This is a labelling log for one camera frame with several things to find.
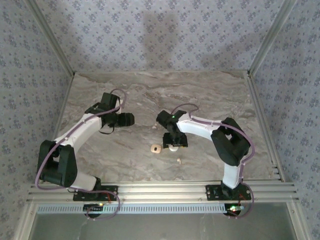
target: marble tabletop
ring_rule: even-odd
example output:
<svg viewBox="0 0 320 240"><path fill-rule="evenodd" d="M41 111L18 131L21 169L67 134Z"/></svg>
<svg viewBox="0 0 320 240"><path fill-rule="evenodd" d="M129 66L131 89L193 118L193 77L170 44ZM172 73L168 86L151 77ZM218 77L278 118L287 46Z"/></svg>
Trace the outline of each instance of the marble tabletop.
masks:
<svg viewBox="0 0 320 240"><path fill-rule="evenodd" d="M267 146L242 72L77 73L59 134L70 129L88 107L99 102L104 92L115 88L127 93L122 112L133 113L135 124L116 128L111 135L97 132L90 137L76 155L80 171L103 182L221 180L224 163L213 143L205 138L187 134L187 148L177 152L163 149L160 154L150 151L152 144L162 145L166 132L159 124L155 125L158 113L171 111L182 103L194 103L200 107L193 113L195 116L210 120L232 117L252 138L256 154L245 166L245 179L273 177ZM188 111L192 106L182 109Z"/></svg>

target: black bracket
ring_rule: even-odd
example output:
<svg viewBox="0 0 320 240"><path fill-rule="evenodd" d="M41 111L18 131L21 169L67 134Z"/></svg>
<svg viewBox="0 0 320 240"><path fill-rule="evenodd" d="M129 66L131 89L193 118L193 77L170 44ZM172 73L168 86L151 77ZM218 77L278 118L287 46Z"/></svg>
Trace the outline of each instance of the black bracket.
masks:
<svg viewBox="0 0 320 240"><path fill-rule="evenodd" d="M206 185L206 199L208 201L246 201L251 200L250 190L247 186L239 183L234 189L228 189L223 185Z"/></svg>
<svg viewBox="0 0 320 240"><path fill-rule="evenodd" d="M99 191L107 190L118 195L118 186L101 185ZM112 194L106 193L88 193L83 191L77 191L73 194L73 201L75 202L86 202L86 201L97 201L97 202L116 202L117 198Z"/></svg>

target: patterned wallpaper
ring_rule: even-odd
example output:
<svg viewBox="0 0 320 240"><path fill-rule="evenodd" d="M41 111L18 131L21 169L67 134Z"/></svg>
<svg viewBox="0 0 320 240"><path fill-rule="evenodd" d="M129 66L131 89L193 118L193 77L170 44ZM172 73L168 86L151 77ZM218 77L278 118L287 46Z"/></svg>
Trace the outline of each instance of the patterned wallpaper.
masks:
<svg viewBox="0 0 320 240"><path fill-rule="evenodd" d="M75 72L248 69L282 0L36 0Z"/></svg>
<svg viewBox="0 0 320 240"><path fill-rule="evenodd" d="M0 8L0 239L9 240L70 78L23 0Z"/></svg>
<svg viewBox="0 0 320 240"><path fill-rule="evenodd" d="M301 0L255 76L284 171L320 240L320 2Z"/></svg>

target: small round object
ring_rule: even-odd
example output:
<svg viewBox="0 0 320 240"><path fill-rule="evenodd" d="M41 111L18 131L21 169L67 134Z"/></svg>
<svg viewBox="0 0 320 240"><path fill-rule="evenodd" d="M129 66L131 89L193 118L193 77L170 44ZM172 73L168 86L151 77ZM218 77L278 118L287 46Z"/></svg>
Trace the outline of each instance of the small round object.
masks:
<svg viewBox="0 0 320 240"><path fill-rule="evenodd" d="M161 150L162 150L162 147L161 147L160 145L158 145L158 144L153 144L153 145L151 146L151 149L150 149L150 151L151 151L152 153L154 153L154 154L159 154L159 153L161 153Z"/></svg>
<svg viewBox="0 0 320 240"><path fill-rule="evenodd" d="M176 152L176 151L178 151L179 147L178 146L169 145L169 149L170 149L171 152Z"/></svg>

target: purple cable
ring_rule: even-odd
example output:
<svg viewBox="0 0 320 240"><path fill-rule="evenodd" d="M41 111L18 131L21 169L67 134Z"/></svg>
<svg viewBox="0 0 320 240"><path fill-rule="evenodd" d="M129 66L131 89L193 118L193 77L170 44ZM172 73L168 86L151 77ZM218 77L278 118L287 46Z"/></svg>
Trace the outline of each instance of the purple cable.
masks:
<svg viewBox="0 0 320 240"><path fill-rule="evenodd" d="M253 209L253 207L254 207L255 197L254 197L254 193L253 193L251 187L250 187L248 184L246 184L246 183L243 182L243 171L244 171L244 166L246 165L246 162L248 162L250 159L252 159L252 157L253 157L253 156L255 155L255 153L256 153L256 149L255 149L255 145L254 145L253 141L252 141L251 138L248 137L243 131L239 130L238 128L236 128L236 127L234 127L234 126L231 126L231 125L228 125L228 124L224 124L224 123L221 123L221 122L202 121L202 120L197 120L197 119L195 119L195 118L192 118L191 113L194 112L194 111L199 110L199 107L198 107L197 105L193 104L193 103L183 103L183 104L180 104L180 105L178 105L177 107L175 107L175 108L171 111L171 114L172 114L175 110L177 110L178 108L180 108L181 106L185 106L185 105L191 105L191 106L196 107L196 109L193 109L193 110L189 111L189 113L188 113L188 114L189 114L189 117L190 117L190 119L191 119L192 121L197 122L197 123L200 123L200 124L205 124L205 125L210 125L210 126L216 125L216 126L221 126L221 127L225 127L225 128L232 129L232 130L236 131L237 133L241 134L241 135L249 142L249 144L251 145L251 154L250 154L248 157L246 157L244 160L241 161L241 166L240 166L240 171L239 171L239 182L240 182L242 185L246 186L246 187L249 189L249 191L250 191L250 193L251 193L252 204L251 204L250 208L248 209L248 211L247 211L245 214L243 214L242 216L234 216L234 217L229 216L229 218L241 219L241 218L247 216L247 215L252 211L252 209Z"/></svg>
<svg viewBox="0 0 320 240"><path fill-rule="evenodd" d="M113 89L110 93L112 94L114 91L121 91L123 94L124 94L124 99L123 99L123 102L111 109L111 110L108 110L108 111L104 111L104 112L100 112L100 113L97 113L97 114L94 114L94 115L91 115L89 117L87 117L84 121L82 122L79 122L78 125L76 125L65 137L66 138L69 138L78 128L80 128L85 122L89 121L90 119L94 118L94 117L98 117L98 116L101 116L101 115L104 115L104 114L109 114L109 113L112 113L112 112L115 112L117 110L119 110L120 108L124 108L125 107L125 103L126 103L126 100L127 100L127 94L125 91L123 91L122 89L119 89L119 88L115 88ZM45 156L40 168L39 168L39 171L38 173L36 174L36 177L35 177L35 181L34 181L34 184L36 186L37 189L40 189L40 190L57 190L57 189L65 189L65 187L63 186L57 186L57 187L42 187L42 186L39 186L39 179L40 179L40 175L42 173L42 171L44 170L45 168L45 165L47 163L47 161L49 160L49 157L54 153L54 151L59 147L60 144L62 144L63 142L65 141L65 139L61 139L59 142L57 142L53 148L48 152L48 154ZM121 206L121 201L119 199L119 197L117 196L117 194L115 194L114 192L112 191L108 191L108 190L95 190L95 191L88 191L88 190L84 190L84 189L78 189L78 188L73 188L71 187L72 189L74 190L79 190L79 191L82 191L82 192L85 192L85 193L107 193L107 194L111 194L113 196L115 196L116 200L118 201L118 207L116 209L116 211L108 216L108 217L102 217L102 218L90 218L88 216L88 211L86 213L86 216L88 217L88 219L91 219L91 220L105 220L105 219L110 219L112 217L114 217L118 211L120 210L120 206Z"/></svg>

